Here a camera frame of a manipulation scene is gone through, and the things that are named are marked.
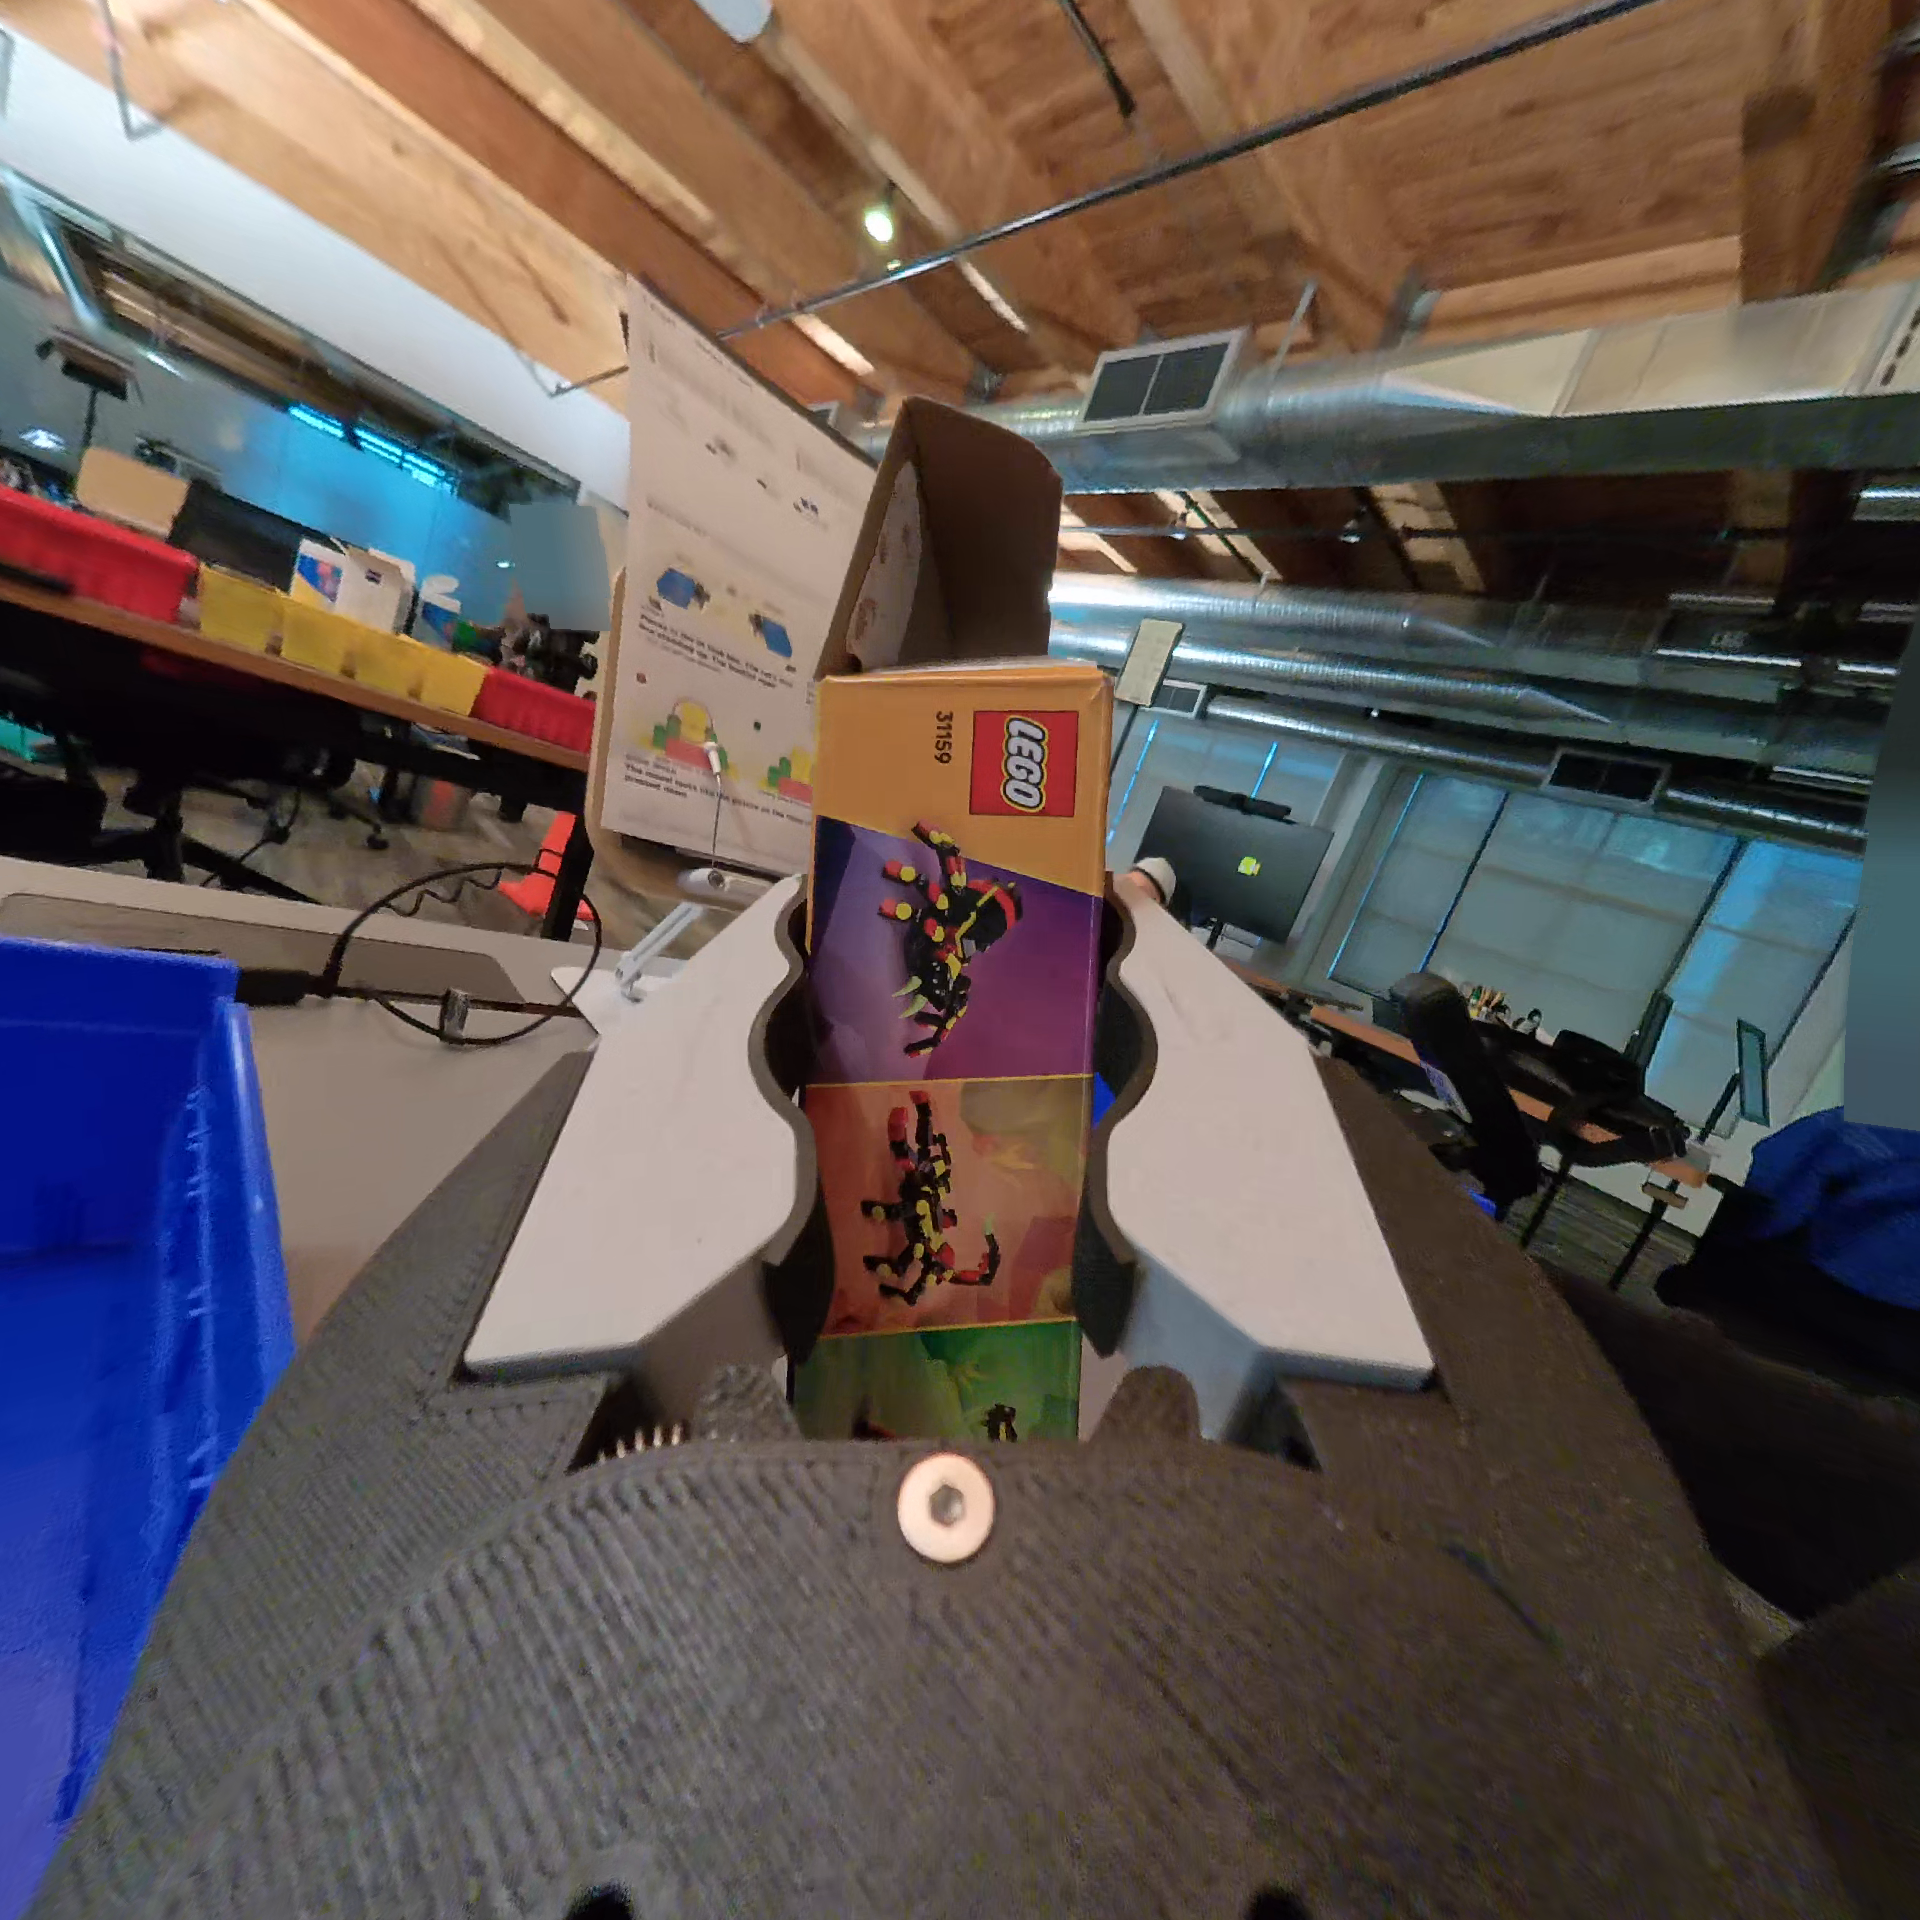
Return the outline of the wooden office desk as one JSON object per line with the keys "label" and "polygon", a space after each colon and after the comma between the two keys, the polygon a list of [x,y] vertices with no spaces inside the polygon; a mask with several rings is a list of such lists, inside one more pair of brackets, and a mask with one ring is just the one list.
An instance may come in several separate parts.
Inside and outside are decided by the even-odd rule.
{"label": "wooden office desk", "polygon": [[[1304,1034],[1323,1039],[1332,1057],[1348,1062],[1365,1078],[1395,1091],[1414,1091],[1416,1083],[1431,1091],[1414,1044],[1405,1039],[1391,994],[1384,995],[1380,1015],[1363,1015],[1343,1004],[1314,998],[1304,988],[1262,979],[1242,963],[1231,963],[1231,973],[1270,998]],[[1624,1050],[1593,1039],[1575,1039],[1569,1044],[1529,1039],[1496,1019],[1477,1019],[1477,1024],[1482,1042],[1498,1054],[1498,1072],[1541,1150],[1541,1190],[1515,1205],[1530,1207],[1523,1245],[1533,1242],[1576,1172],[1618,1166],[1646,1172],[1643,1225],[1605,1278],[1605,1291],[1618,1292],[1668,1210],[1686,1207],[1690,1195],[1710,1185],[1706,1152],[1690,1142],[1683,1116],[1646,1095],[1643,1068]],[[1431,1152],[1457,1132],[1458,1120],[1454,1116],[1454,1132],[1431,1139]]]}

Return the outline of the small red bin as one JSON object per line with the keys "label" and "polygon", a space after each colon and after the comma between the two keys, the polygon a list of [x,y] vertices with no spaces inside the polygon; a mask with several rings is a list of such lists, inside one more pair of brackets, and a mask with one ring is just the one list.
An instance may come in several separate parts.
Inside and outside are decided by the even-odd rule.
{"label": "small red bin", "polygon": [[501,730],[546,741],[569,754],[586,754],[595,741],[595,701],[546,686],[502,667],[486,667],[471,717]]}

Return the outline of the brown cardboard box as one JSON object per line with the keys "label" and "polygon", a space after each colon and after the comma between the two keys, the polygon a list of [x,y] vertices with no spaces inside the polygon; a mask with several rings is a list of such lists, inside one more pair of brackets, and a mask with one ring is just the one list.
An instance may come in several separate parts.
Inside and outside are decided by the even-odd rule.
{"label": "brown cardboard box", "polygon": [[170,543],[175,519],[188,496],[188,479],[91,444],[80,451],[76,474],[76,502],[88,516],[106,519],[121,530]]}

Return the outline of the white desk lamp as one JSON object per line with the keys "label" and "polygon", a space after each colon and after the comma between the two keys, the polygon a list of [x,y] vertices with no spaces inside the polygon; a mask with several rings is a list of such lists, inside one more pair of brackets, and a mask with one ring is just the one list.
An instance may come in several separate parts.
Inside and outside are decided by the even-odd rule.
{"label": "white desk lamp", "polygon": [[609,950],[608,938],[553,970],[564,1019],[582,1019],[597,1034],[625,1021],[653,994],[672,984],[691,954],[732,918],[753,904],[772,883],[720,867],[668,867],[668,904],[631,946]]}

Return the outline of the blue plastic bin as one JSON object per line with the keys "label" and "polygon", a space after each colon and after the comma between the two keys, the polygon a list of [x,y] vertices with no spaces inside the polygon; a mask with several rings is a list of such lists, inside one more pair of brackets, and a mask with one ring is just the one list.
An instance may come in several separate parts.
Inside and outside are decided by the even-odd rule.
{"label": "blue plastic bin", "polygon": [[3,939],[3,1916],[294,1357],[239,966]]}

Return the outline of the ceiling air vent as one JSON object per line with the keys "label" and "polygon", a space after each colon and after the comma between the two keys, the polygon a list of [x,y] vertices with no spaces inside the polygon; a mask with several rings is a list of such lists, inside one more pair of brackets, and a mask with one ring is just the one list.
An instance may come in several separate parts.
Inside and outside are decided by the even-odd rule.
{"label": "ceiling air vent", "polygon": [[1173,342],[1100,353],[1077,429],[1120,436],[1173,426],[1212,426],[1222,396],[1235,385],[1250,342],[1248,327],[1195,334]]}

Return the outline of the white instruction poster board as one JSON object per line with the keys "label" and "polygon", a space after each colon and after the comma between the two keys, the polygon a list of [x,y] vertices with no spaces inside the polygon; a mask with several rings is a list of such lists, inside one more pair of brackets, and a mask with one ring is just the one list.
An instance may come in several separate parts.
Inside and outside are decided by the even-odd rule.
{"label": "white instruction poster board", "polygon": [[814,836],[814,686],[876,467],[627,283],[627,537],[597,667],[591,826],[785,877]]}

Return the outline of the white box with blue print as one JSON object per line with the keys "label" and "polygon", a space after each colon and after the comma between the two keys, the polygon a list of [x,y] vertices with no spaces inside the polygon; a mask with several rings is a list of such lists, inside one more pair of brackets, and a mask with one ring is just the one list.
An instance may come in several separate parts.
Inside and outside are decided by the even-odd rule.
{"label": "white box with blue print", "polygon": [[412,621],[419,573],[389,553],[310,537],[297,544],[288,593],[294,605],[401,633]]}

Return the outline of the black office chair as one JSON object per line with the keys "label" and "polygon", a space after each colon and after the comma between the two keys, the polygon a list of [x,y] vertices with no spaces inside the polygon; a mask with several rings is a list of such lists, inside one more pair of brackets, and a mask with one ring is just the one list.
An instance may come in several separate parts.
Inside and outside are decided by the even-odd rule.
{"label": "black office chair", "polygon": [[[381,816],[349,799],[355,758],[345,752],[285,746],[215,723],[149,717],[100,754],[113,758],[130,778],[117,796],[121,811],[147,819],[139,828],[100,832],[96,853],[106,867],[134,862],[157,883],[182,883],[196,868],[224,892],[307,900],[302,892],[264,876],[252,862],[253,853],[280,845],[292,836],[307,799],[322,802],[333,819],[355,819],[366,828],[369,853],[389,853]],[[188,789],[224,795],[253,806],[264,816],[259,845],[231,856],[188,836],[182,826],[182,796]]]}
{"label": "black office chair", "polygon": [[1501,1222],[1541,1190],[1541,1150],[1498,1054],[1482,1042],[1462,994],[1435,973],[1402,976],[1391,1004],[1431,1091],[1458,1120],[1458,1132],[1433,1156],[1477,1182],[1482,1210]]}

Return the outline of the colourful lego box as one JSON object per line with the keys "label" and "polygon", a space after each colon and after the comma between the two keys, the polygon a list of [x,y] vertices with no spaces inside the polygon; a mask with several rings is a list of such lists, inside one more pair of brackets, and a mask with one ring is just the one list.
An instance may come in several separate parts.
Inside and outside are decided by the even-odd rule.
{"label": "colourful lego box", "polygon": [[814,696],[809,1437],[1077,1435],[1112,683],[1051,654],[1057,519],[1036,444],[902,406]]}

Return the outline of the large red bin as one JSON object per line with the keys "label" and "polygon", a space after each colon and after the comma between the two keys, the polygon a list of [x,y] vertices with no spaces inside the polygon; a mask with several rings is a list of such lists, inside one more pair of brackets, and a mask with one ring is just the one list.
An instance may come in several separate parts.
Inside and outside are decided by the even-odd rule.
{"label": "large red bin", "polygon": [[7,488],[3,576],[110,612],[175,621],[198,586],[198,562],[170,543]]}

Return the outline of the blue cloth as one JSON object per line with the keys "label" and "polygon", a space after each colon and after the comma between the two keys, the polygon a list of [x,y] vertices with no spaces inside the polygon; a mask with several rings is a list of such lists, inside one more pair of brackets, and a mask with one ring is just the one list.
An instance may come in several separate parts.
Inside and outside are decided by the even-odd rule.
{"label": "blue cloth", "polygon": [[1890,1310],[1918,1310],[1918,1132],[1799,1116],[1750,1150],[1752,1236]]}

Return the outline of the round metal air duct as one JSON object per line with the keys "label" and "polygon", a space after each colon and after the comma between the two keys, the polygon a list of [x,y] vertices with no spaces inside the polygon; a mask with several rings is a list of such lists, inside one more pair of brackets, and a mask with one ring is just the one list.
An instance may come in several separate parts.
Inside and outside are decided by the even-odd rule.
{"label": "round metal air duct", "polygon": [[1541,788],[1556,758],[1550,746],[1541,748],[1523,738],[1477,738],[1469,730],[1370,717],[1355,709],[1260,701],[1228,693],[1209,696],[1197,717],[1205,726],[1268,730],[1270,738],[1289,738],[1518,788]]}
{"label": "round metal air duct", "polygon": [[1280,580],[1147,580],[1097,573],[1057,573],[1049,607],[1057,631],[1066,633],[1130,637],[1143,617],[1164,617],[1182,623],[1182,637],[1209,646],[1498,670],[1746,701],[1777,693],[1888,699],[1899,678],[1898,654],[1874,654],[1851,631],[1808,639],[1730,612],[1599,612]]}

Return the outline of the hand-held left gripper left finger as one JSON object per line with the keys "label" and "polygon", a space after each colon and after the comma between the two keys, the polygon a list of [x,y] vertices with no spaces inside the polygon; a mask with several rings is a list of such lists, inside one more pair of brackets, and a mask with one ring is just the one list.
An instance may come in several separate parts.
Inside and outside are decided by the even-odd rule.
{"label": "hand-held left gripper left finger", "polygon": [[814,1128],[803,877],[773,883],[601,1031],[465,1373],[701,1386],[801,1363],[828,1306]]}

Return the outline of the black ceiling conduit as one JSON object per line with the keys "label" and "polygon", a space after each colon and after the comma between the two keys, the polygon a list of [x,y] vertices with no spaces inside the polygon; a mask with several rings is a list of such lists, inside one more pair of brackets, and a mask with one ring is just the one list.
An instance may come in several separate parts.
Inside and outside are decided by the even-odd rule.
{"label": "black ceiling conduit", "polygon": [[1014,239],[1031,239],[1057,222],[1070,222],[1088,211],[1100,211],[1106,206],[1137,198],[1143,192],[1160,192],[1160,190],[1182,183],[1182,180],[1193,180],[1193,175],[1205,175],[1205,173],[1231,166],[1237,160],[1268,154],[1270,148],[1280,148],[1286,142],[1307,138],[1310,131],[1329,131],[1348,119],[1370,116],[1375,108],[1386,108],[1386,106],[1416,98],[1421,90],[1431,90],[1431,88],[1451,84],[1457,79],[1477,76],[1482,68],[1496,68],[1501,61],[1530,56],[1530,53],[1548,50],[1555,44],[1564,44],[1569,37],[1613,26],[1613,23],[1629,20],[1636,14],[1646,14],[1646,9],[1649,9],[1649,3],[1569,3],[1569,6],[1562,6],[1555,14],[1507,26],[1498,37],[1489,37],[1489,39],[1469,44],[1462,50],[1442,53],[1435,59],[1426,59],[1426,61],[1405,68],[1398,76],[1368,79],[1365,84],[1351,84],[1323,106],[1295,108],[1289,116],[1270,119],[1250,131],[1237,131],[1237,134],[1222,138],[1222,142],[1197,148],[1193,154],[1170,156],[1151,166],[1138,166],[1127,175],[1106,180],[1106,183],[1084,190],[1077,195],[1066,195],[1066,198],[1029,208],[1023,216],[1012,216],[1007,222],[997,222],[994,230],[975,230],[962,239],[940,245],[938,250],[925,250],[925,256],[914,256],[896,269],[884,269],[880,274],[853,278],[853,282],[828,287],[828,290],[809,293],[803,302],[791,302],[785,307],[772,307],[772,311],[763,307],[749,319],[720,327],[716,334],[716,341],[732,346],[732,342],[741,342],[741,341],[749,341],[766,327],[776,327],[776,324],[817,319],[839,305],[864,302],[880,290],[902,290],[912,282],[921,282],[928,274],[938,274],[938,271],[946,271],[946,269],[969,261],[975,250],[994,250],[997,245],[1008,245]]}

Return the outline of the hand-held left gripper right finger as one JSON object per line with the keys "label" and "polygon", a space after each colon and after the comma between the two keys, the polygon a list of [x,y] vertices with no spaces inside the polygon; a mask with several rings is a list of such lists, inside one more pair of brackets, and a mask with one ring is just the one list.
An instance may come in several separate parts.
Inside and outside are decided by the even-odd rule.
{"label": "hand-held left gripper right finger", "polygon": [[1243,1437],[1295,1382],[1431,1389],[1310,1042],[1162,899],[1110,899],[1104,939],[1070,1270],[1081,1435],[1151,1365],[1188,1382],[1201,1437]]}

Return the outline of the orange cone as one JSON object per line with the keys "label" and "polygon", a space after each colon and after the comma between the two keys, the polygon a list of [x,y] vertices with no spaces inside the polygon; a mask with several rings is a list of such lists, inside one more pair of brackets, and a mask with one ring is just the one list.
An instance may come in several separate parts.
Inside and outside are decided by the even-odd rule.
{"label": "orange cone", "polygon": [[561,877],[564,853],[578,826],[576,814],[556,814],[543,832],[536,862],[523,876],[501,877],[501,895],[526,918],[546,923],[553,918],[553,899]]}

